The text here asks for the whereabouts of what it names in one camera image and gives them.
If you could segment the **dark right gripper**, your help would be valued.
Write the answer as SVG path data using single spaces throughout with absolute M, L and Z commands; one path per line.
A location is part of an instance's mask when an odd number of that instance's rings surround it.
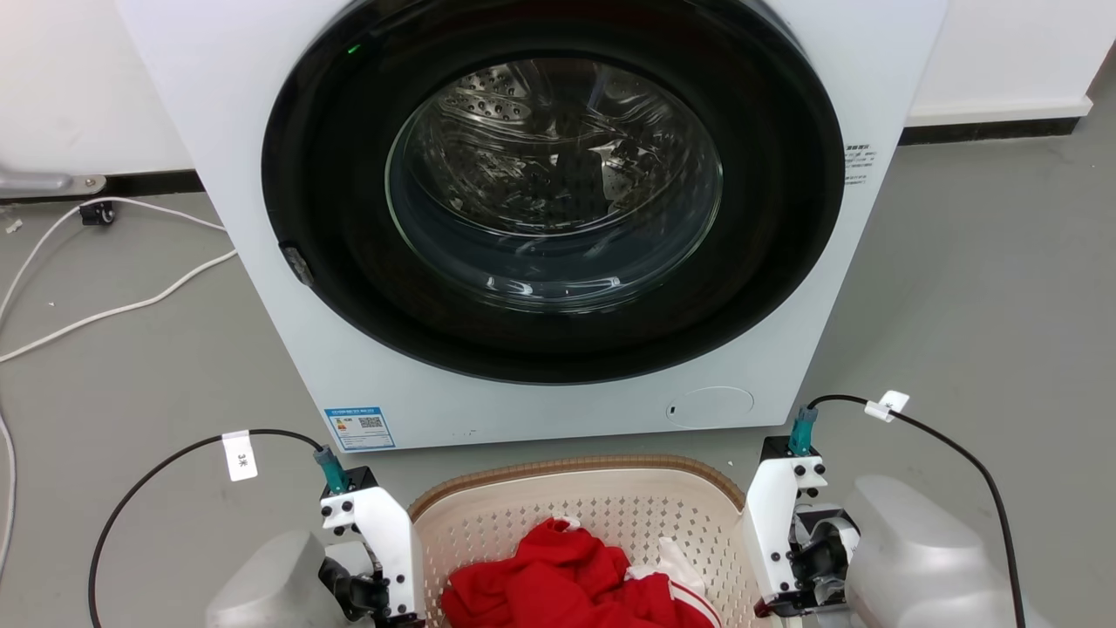
M 848 568 L 860 539 L 860 529 L 845 509 L 826 504 L 793 509 L 790 541 L 799 588 L 793 608 L 833 611 L 845 607 Z

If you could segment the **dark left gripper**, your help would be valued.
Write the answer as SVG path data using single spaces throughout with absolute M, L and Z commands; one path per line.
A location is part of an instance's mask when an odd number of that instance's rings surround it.
M 388 583 L 379 571 L 354 576 L 338 560 L 326 557 L 318 577 L 330 590 L 348 624 L 371 620 L 374 625 L 388 625 Z

